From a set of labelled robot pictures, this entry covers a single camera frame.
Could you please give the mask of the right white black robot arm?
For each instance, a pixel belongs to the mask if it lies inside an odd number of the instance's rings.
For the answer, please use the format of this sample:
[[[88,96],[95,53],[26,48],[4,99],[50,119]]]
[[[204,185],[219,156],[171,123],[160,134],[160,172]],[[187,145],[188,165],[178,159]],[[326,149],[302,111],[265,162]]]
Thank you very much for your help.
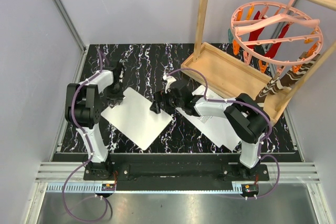
[[[150,111],[159,114],[176,108],[194,117],[214,116],[227,119],[242,146],[239,163],[232,168],[232,177],[243,180],[256,179],[260,165],[259,144],[268,130],[270,117],[246,93],[232,100],[209,99],[205,95],[193,94],[182,81],[173,81],[167,88],[153,96]]]

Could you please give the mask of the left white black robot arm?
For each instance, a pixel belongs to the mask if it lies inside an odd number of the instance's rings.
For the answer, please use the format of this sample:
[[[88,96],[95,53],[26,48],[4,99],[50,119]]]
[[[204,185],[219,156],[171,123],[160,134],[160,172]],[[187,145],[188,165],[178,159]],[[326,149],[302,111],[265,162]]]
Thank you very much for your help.
[[[115,61],[80,83],[70,83],[66,90],[65,119],[76,128],[85,144],[88,160],[83,162],[85,180],[107,180],[113,176],[113,165],[103,143],[99,122],[103,111],[101,95],[120,104],[123,95],[124,66]]]

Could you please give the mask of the printed paper sheet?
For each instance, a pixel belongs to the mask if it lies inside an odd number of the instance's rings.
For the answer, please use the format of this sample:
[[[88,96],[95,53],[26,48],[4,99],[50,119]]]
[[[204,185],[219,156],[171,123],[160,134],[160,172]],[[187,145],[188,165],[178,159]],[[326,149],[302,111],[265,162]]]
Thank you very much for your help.
[[[205,92],[205,86],[199,86],[195,91],[192,92],[193,95],[201,95]],[[219,95],[217,95],[212,90],[208,89],[207,98],[224,100]],[[221,116],[225,116],[225,105],[230,105],[228,103],[216,102],[215,105],[219,106],[221,110],[216,112]],[[190,121],[201,133],[203,133],[207,138],[209,138],[217,147],[224,145],[230,151],[241,143],[241,139],[235,133],[228,119],[219,116],[206,115],[206,116],[190,116],[187,115],[181,108],[176,108],[188,121]]]

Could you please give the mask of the white clipboard folder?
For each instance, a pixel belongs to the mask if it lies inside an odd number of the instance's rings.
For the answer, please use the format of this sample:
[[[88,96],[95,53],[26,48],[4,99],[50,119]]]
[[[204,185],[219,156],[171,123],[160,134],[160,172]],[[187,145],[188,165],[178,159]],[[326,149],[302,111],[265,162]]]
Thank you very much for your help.
[[[172,121],[172,116],[164,111],[159,114],[150,111],[152,103],[133,88],[126,88],[123,94],[125,98],[121,104],[106,108],[101,115],[145,150]]]

